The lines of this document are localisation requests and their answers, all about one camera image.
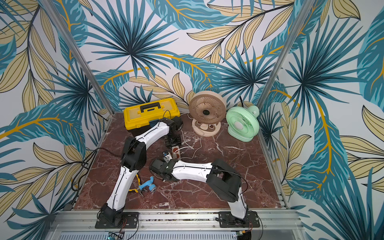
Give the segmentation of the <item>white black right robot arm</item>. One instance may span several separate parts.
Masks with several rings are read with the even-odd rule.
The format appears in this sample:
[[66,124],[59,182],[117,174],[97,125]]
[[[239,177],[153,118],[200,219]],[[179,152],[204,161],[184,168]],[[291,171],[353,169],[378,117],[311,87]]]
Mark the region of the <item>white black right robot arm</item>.
[[150,171],[160,176],[163,181],[193,180],[206,183],[221,200],[228,202],[234,218],[246,218],[247,205],[243,198],[242,177],[222,160],[196,164],[156,159],[150,165]]

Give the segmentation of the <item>aluminium front rail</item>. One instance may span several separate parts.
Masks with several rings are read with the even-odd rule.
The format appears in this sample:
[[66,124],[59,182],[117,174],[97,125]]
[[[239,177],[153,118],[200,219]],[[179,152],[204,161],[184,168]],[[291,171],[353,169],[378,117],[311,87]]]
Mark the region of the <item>aluminium front rail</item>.
[[139,210],[133,228],[97,229],[97,211],[63,211],[47,240],[236,240],[244,231],[252,240],[307,240],[299,213],[287,209],[254,209],[259,224],[222,228],[220,209]]

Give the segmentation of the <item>beige red power strip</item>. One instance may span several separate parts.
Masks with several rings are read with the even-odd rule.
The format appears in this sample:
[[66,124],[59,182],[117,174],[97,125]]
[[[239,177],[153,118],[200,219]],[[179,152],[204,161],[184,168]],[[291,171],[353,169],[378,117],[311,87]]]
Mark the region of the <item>beige red power strip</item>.
[[174,160],[180,160],[181,159],[181,153],[180,153],[180,147],[179,146],[173,146],[172,147],[172,158]]

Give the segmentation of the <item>blue plastic pipe fitting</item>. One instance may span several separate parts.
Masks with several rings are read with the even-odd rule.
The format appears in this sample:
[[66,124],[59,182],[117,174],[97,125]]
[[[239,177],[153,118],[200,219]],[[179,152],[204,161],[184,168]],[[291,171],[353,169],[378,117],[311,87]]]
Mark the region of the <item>blue plastic pipe fitting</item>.
[[154,192],[156,190],[156,185],[154,184],[154,176],[151,176],[150,179],[146,182],[144,182],[143,184],[139,185],[139,188],[138,188],[138,191],[139,193],[141,193],[142,191],[150,191],[150,192]]

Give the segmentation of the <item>yellow black pliers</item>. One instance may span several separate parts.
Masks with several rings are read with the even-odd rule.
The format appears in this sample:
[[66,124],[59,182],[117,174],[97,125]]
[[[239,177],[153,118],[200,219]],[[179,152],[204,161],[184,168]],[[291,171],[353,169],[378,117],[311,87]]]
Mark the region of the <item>yellow black pliers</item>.
[[136,184],[134,184],[134,187],[136,187],[135,189],[134,188],[131,188],[129,189],[129,193],[137,193],[139,194],[140,196],[144,197],[144,194],[141,190],[141,178],[138,174],[136,174]]

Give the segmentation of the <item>green desk fan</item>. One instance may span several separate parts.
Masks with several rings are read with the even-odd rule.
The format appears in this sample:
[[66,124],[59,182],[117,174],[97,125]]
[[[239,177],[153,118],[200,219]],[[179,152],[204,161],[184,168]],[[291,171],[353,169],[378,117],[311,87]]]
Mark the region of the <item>green desk fan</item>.
[[250,142],[258,134],[260,124],[257,117],[260,115],[257,106],[233,107],[228,110],[226,120],[229,125],[228,133],[242,141]]

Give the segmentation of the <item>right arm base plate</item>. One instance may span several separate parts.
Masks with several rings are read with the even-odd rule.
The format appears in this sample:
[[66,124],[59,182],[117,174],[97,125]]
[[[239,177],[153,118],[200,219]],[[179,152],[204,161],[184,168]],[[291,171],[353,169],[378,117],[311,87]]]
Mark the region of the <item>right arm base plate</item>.
[[260,218],[256,212],[247,211],[244,219],[234,217],[231,212],[219,212],[215,218],[221,228],[259,228]]

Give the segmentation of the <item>beige raccoon desk fan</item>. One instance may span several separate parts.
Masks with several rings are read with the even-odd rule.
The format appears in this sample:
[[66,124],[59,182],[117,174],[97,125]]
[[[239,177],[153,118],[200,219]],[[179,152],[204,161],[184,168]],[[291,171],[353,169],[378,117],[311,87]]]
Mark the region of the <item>beige raccoon desk fan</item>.
[[224,98],[213,91],[201,91],[189,103],[194,132],[202,137],[212,137],[221,129],[221,121],[226,116]]

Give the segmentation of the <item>yellow black toolbox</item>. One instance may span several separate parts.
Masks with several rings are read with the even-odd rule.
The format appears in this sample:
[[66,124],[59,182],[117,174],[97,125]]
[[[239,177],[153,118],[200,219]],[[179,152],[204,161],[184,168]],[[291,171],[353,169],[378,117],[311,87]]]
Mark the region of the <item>yellow black toolbox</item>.
[[149,126],[151,122],[164,117],[173,119],[181,116],[176,101],[172,98],[128,107],[123,114],[127,131]]

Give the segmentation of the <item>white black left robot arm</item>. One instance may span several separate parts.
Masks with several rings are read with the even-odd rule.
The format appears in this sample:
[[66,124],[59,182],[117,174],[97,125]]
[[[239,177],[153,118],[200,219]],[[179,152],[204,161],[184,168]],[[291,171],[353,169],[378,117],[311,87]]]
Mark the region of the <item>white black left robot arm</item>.
[[182,128],[182,124],[183,121],[180,117],[162,118],[143,134],[126,139],[119,177],[111,196],[101,208],[99,220],[107,221],[113,227],[122,224],[126,197],[136,174],[147,162],[147,149],[164,136],[176,136],[176,132]]

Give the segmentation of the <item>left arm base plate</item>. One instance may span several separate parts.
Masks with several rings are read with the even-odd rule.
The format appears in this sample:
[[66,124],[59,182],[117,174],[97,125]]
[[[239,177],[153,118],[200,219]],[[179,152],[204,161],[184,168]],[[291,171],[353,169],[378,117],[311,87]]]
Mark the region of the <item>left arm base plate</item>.
[[138,212],[112,214],[101,212],[96,221],[96,229],[135,229],[138,227]]

